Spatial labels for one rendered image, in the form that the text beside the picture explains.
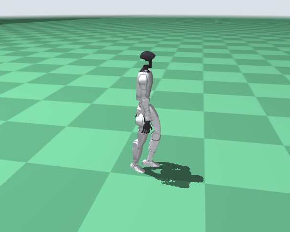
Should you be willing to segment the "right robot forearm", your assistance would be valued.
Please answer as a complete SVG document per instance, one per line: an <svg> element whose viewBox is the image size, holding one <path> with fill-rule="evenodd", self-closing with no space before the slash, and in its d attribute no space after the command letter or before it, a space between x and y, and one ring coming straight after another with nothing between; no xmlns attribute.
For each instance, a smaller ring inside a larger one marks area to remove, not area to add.
<svg viewBox="0 0 290 232"><path fill-rule="evenodd" d="M148 98L144 98L143 99L143 103L142 103L142 107L144 109L144 115L145 115L145 121L150 121L150 105L149 105L149 99Z"/></svg>

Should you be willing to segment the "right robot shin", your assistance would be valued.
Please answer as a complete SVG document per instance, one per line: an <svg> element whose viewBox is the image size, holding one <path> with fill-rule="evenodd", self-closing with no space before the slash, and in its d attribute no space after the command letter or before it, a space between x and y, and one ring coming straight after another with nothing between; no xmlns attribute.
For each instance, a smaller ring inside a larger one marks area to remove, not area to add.
<svg viewBox="0 0 290 232"><path fill-rule="evenodd" d="M133 155L133 166L135 167L139 162L139 158L141 156L142 150L143 150L143 146L139 148L138 143L133 142L132 155Z"/></svg>

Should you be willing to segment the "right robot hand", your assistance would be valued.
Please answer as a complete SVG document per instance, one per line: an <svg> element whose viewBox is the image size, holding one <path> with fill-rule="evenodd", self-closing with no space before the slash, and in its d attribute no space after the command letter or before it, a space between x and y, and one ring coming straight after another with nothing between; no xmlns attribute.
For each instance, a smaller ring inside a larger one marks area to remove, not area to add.
<svg viewBox="0 0 290 232"><path fill-rule="evenodd" d="M143 130L142 130L142 132L141 133L150 133L150 128L151 128L151 130L152 130L152 127L151 127L151 124L150 124L150 121L145 121L145 117L144 117L144 125L143 125Z"/></svg>

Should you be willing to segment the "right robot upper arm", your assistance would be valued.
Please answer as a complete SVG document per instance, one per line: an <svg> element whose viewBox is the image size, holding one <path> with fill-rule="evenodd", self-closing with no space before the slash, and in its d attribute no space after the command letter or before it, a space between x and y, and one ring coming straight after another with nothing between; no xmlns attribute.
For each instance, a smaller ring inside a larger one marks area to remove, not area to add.
<svg viewBox="0 0 290 232"><path fill-rule="evenodd" d="M144 98L148 98L149 101L150 101L150 98L148 96L146 96L146 94L147 94L147 83L148 83L147 76L146 75L140 75L140 77L138 79L138 82L139 82L139 86L140 86L140 93L141 93L142 102L143 102Z"/></svg>

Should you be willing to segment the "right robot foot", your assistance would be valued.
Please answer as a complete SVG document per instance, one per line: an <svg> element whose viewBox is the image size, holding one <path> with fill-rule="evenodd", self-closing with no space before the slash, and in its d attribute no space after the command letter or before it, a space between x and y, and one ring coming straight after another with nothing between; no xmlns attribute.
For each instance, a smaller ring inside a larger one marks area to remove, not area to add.
<svg viewBox="0 0 290 232"><path fill-rule="evenodd" d="M132 164L130 164L130 167L131 167L132 169L134 169L134 170L140 172L140 173L144 173L144 172L145 172L145 170L144 170L143 168L141 168L139 165L136 165L136 167L135 167L135 166L133 166L133 163L132 163Z"/></svg>

